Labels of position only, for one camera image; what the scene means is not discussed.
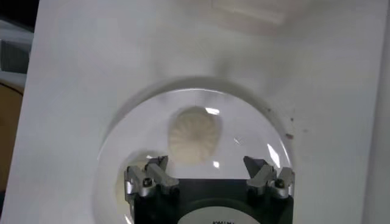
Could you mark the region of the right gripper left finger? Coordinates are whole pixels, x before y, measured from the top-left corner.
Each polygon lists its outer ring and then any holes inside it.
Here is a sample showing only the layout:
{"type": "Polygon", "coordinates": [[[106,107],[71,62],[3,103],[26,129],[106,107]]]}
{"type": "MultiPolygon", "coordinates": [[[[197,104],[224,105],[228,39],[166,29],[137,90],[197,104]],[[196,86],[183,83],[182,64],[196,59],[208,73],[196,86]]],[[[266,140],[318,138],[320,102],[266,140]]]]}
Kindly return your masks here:
{"type": "Polygon", "coordinates": [[[124,197],[130,203],[137,197],[152,198],[159,189],[163,195],[175,195],[179,190],[179,180],[166,172],[168,156],[151,158],[144,169],[128,166],[124,171],[124,197]]]}

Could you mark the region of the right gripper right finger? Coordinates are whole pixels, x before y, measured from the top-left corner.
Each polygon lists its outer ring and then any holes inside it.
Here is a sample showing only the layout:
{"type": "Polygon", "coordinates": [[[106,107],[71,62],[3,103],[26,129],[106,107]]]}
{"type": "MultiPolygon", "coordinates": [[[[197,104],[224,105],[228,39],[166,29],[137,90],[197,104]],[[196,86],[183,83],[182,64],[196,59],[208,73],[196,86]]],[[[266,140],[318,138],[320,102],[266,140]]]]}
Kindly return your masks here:
{"type": "Polygon", "coordinates": [[[246,185],[256,196],[269,194],[281,200],[294,196],[295,173],[291,167],[282,167],[278,173],[264,159],[245,156],[243,162],[250,176],[246,185]]]}

